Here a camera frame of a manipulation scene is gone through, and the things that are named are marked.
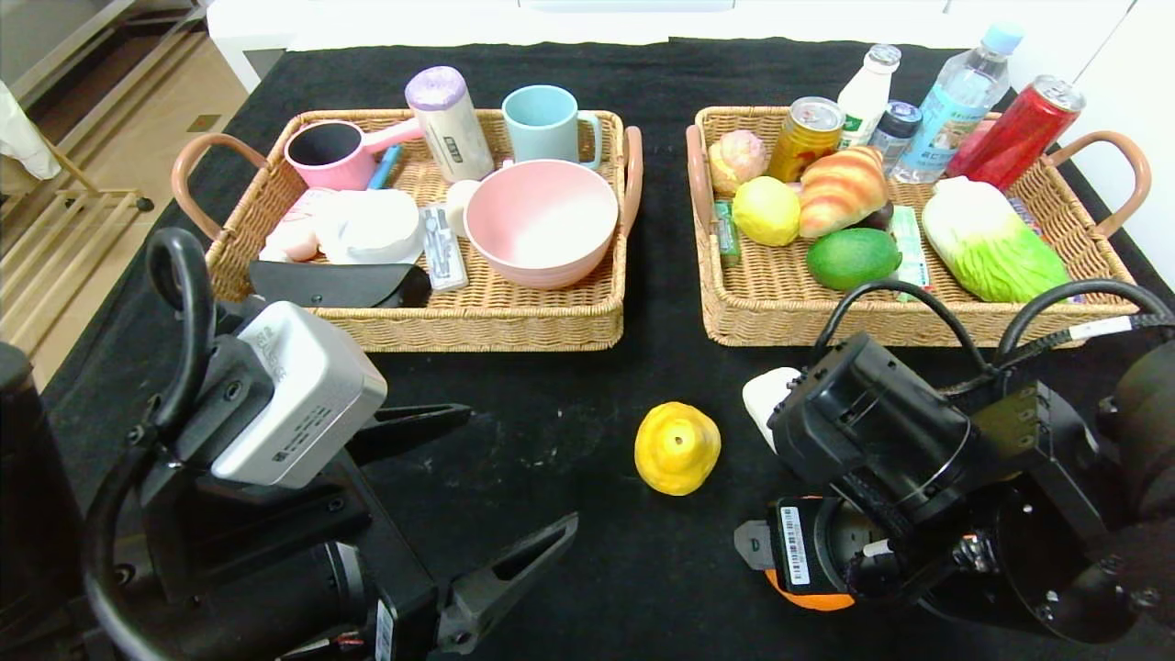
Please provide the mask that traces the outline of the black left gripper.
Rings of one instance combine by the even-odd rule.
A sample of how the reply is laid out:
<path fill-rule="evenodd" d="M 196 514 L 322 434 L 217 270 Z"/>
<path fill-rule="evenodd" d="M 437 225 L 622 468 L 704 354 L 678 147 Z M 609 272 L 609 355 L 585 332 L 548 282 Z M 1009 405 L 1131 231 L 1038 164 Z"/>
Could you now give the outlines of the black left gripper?
<path fill-rule="evenodd" d="M 271 660 L 343 629 L 372 645 L 380 607 L 392 619 L 391 657 L 424 657 L 435 643 L 442 653 L 474 653 L 568 552 L 579 515 L 454 578 L 437 616 L 434 578 L 358 467 L 407 454 L 471 418 L 462 403 L 378 409 L 347 443 L 348 456 L 306 488 L 200 483 L 183 510 L 199 572 L 179 611 L 184 656 Z"/>

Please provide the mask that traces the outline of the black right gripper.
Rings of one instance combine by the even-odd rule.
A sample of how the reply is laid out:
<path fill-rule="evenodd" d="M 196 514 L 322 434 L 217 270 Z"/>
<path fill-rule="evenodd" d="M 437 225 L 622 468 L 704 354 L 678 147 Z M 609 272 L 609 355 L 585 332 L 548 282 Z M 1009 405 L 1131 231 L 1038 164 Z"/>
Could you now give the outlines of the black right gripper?
<path fill-rule="evenodd" d="M 838 497 L 783 497 L 768 503 L 767 520 L 739 524 L 737 553 L 756 572 L 776 569 L 783 594 L 847 594 L 846 561 L 835 552 Z"/>

